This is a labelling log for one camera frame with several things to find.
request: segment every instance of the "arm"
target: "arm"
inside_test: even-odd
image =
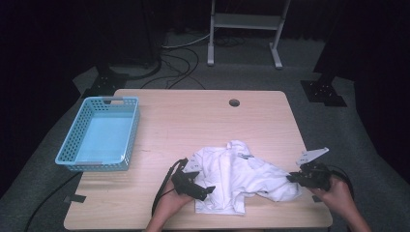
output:
[[[317,188],[310,188],[309,190],[319,197],[330,210],[345,219],[353,232],[371,231],[367,222],[357,209],[347,184],[336,177],[332,177],[330,181],[331,189],[329,191]]]
[[[168,193],[161,197],[157,209],[148,223],[146,232],[160,232],[172,216],[178,213],[184,205],[193,200],[193,198],[188,195],[178,194],[176,190],[174,190],[174,184],[171,181],[166,184],[163,192]]]

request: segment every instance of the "blue plastic basket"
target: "blue plastic basket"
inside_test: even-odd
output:
[[[126,171],[138,121],[137,97],[87,98],[55,162],[71,171]]]

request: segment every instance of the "white metal frame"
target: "white metal frame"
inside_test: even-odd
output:
[[[208,65],[214,66],[214,31],[215,28],[243,28],[243,29],[261,29],[277,31],[274,41],[269,43],[272,56],[275,61],[275,67],[282,69],[282,63],[278,55],[278,42],[286,20],[287,10],[291,0],[285,0],[281,15],[252,15],[252,14],[221,14],[215,13],[215,2],[212,0],[210,36],[208,43]]]

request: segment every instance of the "white towel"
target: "white towel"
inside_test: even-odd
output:
[[[245,197],[259,194],[273,201],[290,201],[301,195],[299,185],[286,179],[289,173],[252,156],[239,140],[230,141],[226,148],[202,148],[190,162],[201,169],[196,184],[216,187],[204,201],[195,200],[197,213],[242,215]]]

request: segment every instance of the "table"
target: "table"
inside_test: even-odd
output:
[[[232,139],[244,141],[254,156],[279,168],[299,170],[295,161],[306,148],[282,92],[122,89],[115,96],[140,100],[130,169],[83,173],[75,194],[86,199],[72,202],[67,229],[145,228],[169,167],[203,147],[224,147]],[[244,216],[195,214],[191,202],[165,229],[329,227],[328,208],[311,197],[306,189],[290,202],[254,196],[247,198]]]
[[[285,0],[281,15],[254,15],[254,14],[225,14],[215,12],[216,0],[212,0],[210,35],[208,42],[208,62],[209,66],[214,66],[214,32],[215,28],[243,28],[276,31],[274,41],[269,43],[275,68],[281,70],[283,65],[278,55],[278,42],[281,31],[286,20],[290,0]]]

